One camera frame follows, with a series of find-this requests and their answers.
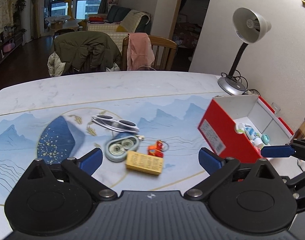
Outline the teal round eraser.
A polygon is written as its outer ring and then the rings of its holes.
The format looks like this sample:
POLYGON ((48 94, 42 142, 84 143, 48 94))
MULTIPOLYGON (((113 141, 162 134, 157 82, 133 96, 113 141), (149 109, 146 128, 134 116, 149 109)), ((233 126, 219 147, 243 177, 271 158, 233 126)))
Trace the teal round eraser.
POLYGON ((268 145, 270 143, 270 137, 267 134, 263 134, 261 136, 261 140, 265 145, 268 145))

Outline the dark tv cabinet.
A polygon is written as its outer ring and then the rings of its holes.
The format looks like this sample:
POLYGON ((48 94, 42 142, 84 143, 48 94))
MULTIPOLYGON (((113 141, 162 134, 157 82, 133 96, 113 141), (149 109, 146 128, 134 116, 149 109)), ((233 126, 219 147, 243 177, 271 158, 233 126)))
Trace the dark tv cabinet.
POLYGON ((22 44, 23 33, 21 31, 16 31, 11 36, 3 38, 0 43, 0 64, 22 44))

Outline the white quilted jacket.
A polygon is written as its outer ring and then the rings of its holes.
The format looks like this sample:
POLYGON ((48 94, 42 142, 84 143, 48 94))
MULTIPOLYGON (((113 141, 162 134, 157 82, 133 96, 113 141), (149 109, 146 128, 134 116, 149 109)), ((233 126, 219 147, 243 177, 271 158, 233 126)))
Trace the white quilted jacket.
POLYGON ((65 70, 65 62, 61 62, 59 56, 56 52, 53 52, 48 57, 47 67, 48 67, 48 73, 50 77, 58 77, 63 74, 63 71, 65 70))

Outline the red cardboard box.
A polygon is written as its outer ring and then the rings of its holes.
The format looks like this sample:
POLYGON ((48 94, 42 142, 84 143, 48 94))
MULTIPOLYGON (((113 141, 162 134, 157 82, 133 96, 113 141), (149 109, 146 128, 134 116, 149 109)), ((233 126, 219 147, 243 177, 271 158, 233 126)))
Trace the red cardboard box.
POLYGON ((258 95, 214 97, 198 126, 212 151, 221 158, 233 157, 242 163, 254 163, 263 148, 254 146, 239 123, 251 125, 259 137, 267 134, 270 143, 284 145, 294 132, 276 111, 258 95))

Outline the orange toy keychain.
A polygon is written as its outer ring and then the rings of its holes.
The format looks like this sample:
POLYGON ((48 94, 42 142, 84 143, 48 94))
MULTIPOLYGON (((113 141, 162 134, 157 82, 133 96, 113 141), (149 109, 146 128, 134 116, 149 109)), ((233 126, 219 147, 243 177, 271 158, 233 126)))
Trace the orange toy keychain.
POLYGON ((154 145, 148 146, 148 155, 163 158, 164 152, 169 149, 169 145, 165 141, 157 140, 154 145))

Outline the pink cloth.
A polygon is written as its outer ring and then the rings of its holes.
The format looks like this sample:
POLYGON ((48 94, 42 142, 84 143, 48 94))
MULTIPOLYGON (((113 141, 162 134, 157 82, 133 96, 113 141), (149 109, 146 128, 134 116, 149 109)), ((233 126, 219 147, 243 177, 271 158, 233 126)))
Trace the pink cloth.
POLYGON ((127 71, 143 70, 143 67, 151 67, 155 56, 148 34, 130 33, 126 55, 127 71))

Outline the sofa with blankets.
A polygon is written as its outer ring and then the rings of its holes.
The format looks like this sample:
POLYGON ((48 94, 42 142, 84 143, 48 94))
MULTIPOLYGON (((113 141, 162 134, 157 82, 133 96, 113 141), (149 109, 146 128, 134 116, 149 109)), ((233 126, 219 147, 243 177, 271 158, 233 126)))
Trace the sofa with blankets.
POLYGON ((90 15, 86 30, 106 33, 121 50, 123 39, 129 33, 150 35, 151 16, 147 12, 113 5, 107 14, 90 15))

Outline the blue mountain table mat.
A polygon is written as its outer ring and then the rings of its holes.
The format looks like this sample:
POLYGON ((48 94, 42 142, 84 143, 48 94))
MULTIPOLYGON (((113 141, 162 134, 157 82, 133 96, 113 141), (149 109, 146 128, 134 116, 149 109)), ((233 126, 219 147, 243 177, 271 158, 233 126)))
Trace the blue mountain table mat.
POLYGON ((93 176, 117 192, 123 190, 179 190, 207 177, 198 162, 207 145, 198 125, 212 93, 109 100, 0 115, 0 205, 35 158, 57 164, 104 148, 117 132, 92 121, 98 114, 129 120, 144 139, 138 151, 146 153, 157 140, 165 143, 159 176, 128 171, 124 163, 104 158, 93 176))

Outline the white blue toothpaste tube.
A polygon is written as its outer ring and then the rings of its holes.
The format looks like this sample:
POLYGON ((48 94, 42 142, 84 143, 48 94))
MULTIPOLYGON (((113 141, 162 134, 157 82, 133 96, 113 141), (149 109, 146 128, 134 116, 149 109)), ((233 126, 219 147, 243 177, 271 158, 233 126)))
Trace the white blue toothpaste tube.
POLYGON ((243 129, 246 133, 248 139, 251 141, 251 143, 258 147, 262 148, 264 146, 263 141, 261 140, 261 137, 257 134, 257 132, 254 130, 254 128, 246 123, 239 123, 239 128, 243 129))

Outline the folded sunglasses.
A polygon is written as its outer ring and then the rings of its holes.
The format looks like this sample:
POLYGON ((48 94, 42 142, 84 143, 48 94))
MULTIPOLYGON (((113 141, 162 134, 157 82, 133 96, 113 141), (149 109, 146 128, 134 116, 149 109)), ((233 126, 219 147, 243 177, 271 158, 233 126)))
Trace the folded sunglasses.
POLYGON ((117 120, 110 115, 95 115, 92 116, 92 122, 100 125, 111 131, 120 132, 120 133, 138 133, 138 126, 129 120, 117 120))

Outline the wooden chair with pink cloth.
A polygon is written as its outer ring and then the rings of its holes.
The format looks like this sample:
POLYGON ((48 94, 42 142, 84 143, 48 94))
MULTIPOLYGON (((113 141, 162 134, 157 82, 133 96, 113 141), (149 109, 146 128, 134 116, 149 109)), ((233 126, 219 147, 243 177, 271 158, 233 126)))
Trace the wooden chair with pink cloth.
MULTIPOLYGON (((155 60, 151 67, 143 67, 143 70, 171 70, 177 51, 177 44, 167 38, 148 35, 151 41, 151 47, 155 56, 155 60)), ((128 37, 123 39, 121 50, 121 67, 122 71, 127 70, 127 46, 129 42, 128 37)))

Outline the olive green jacket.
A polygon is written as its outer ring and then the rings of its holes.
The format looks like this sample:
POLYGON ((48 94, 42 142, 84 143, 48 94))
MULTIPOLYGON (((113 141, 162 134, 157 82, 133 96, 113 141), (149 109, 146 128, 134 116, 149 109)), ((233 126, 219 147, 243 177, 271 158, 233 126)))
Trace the olive green jacket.
POLYGON ((118 71, 121 52, 106 33, 74 31, 53 40, 50 55, 56 52, 65 62, 62 75, 118 71))

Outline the yellow small box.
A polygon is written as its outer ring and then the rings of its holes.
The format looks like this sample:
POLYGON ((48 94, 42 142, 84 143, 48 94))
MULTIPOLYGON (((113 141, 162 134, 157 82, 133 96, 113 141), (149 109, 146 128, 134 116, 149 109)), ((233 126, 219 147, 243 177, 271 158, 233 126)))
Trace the yellow small box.
POLYGON ((126 168, 152 175, 160 175, 163 170, 164 160, 160 157, 142 154, 135 151, 128 151, 126 168))

